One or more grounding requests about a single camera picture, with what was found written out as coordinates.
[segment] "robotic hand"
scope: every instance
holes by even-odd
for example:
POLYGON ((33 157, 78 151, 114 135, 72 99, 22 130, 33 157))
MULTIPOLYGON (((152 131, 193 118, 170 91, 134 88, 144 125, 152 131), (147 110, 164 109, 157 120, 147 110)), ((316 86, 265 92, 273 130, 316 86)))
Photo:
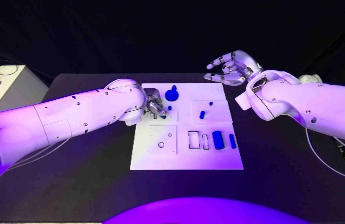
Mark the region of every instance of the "robotic hand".
POLYGON ((131 79, 104 89, 0 112, 0 175, 37 149, 109 125, 134 125, 147 112, 167 116, 160 92, 131 79))
POLYGON ((302 84, 286 72, 267 70, 250 55, 237 50, 209 65, 223 64, 224 75, 207 73, 207 80, 237 86, 247 80, 244 93, 236 98, 243 110, 253 109, 269 121, 279 115, 290 116, 308 129, 345 139, 345 87, 322 82, 302 84))

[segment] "black curtain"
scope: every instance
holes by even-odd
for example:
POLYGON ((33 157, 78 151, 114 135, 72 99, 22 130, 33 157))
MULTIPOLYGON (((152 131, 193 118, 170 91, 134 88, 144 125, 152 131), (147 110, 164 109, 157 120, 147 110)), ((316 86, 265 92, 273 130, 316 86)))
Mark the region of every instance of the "black curtain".
POLYGON ((0 55, 46 83, 60 73, 206 72, 237 49, 265 69, 345 77, 344 0, 0 1, 0 55))

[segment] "black table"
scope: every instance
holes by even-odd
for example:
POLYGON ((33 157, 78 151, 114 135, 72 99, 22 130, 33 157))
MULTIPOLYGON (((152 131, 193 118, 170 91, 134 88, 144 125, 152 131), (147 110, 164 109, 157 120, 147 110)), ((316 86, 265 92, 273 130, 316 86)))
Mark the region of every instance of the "black table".
MULTIPOLYGON (((45 101, 105 85, 207 82, 191 74, 62 74, 45 101)), ((315 157, 305 129, 288 116, 263 121, 234 101, 244 85, 224 86, 244 170, 129 171, 135 126, 115 122, 72 138, 45 158, 0 178, 0 221, 99 222, 177 197, 219 197, 280 210, 311 222, 345 221, 345 177, 315 157)), ((311 131, 321 158, 345 173, 335 143, 311 131)))

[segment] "small blue piece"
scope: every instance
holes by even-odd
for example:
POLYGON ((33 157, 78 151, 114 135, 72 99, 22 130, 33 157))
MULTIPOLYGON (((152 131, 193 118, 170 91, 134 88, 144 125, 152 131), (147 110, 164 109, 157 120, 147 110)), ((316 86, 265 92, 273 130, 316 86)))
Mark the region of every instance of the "small blue piece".
POLYGON ((177 101, 177 99, 178 99, 178 92, 177 92, 177 87, 175 86, 173 86, 171 90, 168 90, 165 92, 165 99, 170 102, 177 101))
POLYGON ((232 148, 236 148, 236 139, 234 139, 234 135, 230 134, 230 143, 232 143, 232 148))
POLYGON ((206 112, 201 111, 201 113, 200 113, 200 119, 204 119, 204 117, 206 117, 206 112))
POLYGON ((213 136, 213 142, 214 142, 214 148, 223 149, 224 148, 224 142, 223 142, 223 137, 221 137, 221 132, 216 131, 211 133, 213 136))

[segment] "white robotic arm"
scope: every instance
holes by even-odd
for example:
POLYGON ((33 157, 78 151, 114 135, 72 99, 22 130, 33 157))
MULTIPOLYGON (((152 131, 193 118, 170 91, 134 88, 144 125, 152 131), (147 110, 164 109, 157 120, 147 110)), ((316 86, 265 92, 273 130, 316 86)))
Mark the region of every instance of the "white robotic arm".
POLYGON ((134 125, 148 111, 165 116, 158 93, 118 79, 105 89, 0 112, 0 175, 30 152, 117 120, 134 125))
POLYGON ((243 110, 252 108, 266 121, 289 115, 305 128, 345 139, 344 86, 321 82, 302 84, 286 72, 263 71, 242 50, 220 57, 207 69, 223 62, 224 75, 207 73, 204 78, 230 86, 249 81, 246 92, 236 98, 243 110))

